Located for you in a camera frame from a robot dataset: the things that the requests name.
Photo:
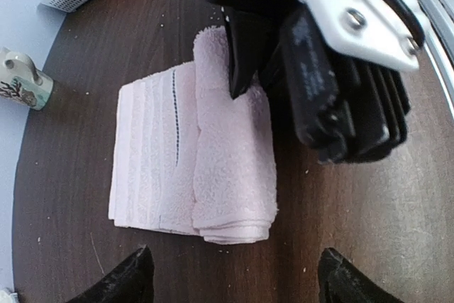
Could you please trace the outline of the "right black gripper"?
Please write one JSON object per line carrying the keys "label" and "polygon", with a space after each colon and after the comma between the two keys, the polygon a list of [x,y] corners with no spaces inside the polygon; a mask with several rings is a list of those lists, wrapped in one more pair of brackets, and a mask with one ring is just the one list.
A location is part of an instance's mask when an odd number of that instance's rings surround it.
{"label": "right black gripper", "polygon": [[273,18],[297,6],[297,0],[207,0],[223,7],[229,52],[229,91],[232,99],[247,92],[258,79],[270,91],[284,76],[278,23]]}

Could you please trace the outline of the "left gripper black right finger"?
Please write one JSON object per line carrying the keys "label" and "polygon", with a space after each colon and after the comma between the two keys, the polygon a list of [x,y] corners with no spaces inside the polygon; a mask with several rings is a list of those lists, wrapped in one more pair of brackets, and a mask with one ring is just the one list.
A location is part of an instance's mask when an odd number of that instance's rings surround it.
{"label": "left gripper black right finger", "polygon": [[376,285],[335,248],[325,248],[318,263],[320,302],[402,302]]}

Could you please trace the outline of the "pink towel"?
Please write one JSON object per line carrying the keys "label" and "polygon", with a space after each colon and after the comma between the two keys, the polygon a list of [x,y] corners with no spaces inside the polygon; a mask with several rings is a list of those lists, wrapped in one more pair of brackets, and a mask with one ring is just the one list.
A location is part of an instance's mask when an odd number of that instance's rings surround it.
{"label": "pink towel", "polygon": [[231,98],[224,27],[200,31],[193,53],[120,88],[108,218],[220,245],[266,240],[278,212],[267,95],[254,82]]}

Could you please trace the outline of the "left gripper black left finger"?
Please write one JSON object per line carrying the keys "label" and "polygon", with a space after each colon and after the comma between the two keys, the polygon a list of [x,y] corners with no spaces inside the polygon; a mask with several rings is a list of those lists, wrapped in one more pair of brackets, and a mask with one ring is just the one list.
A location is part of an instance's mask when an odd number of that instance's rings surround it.
{"label": "left gripper black left finger", "polygon": [[154,270],[152,253],[142,246],[69,303],[154,302]]}

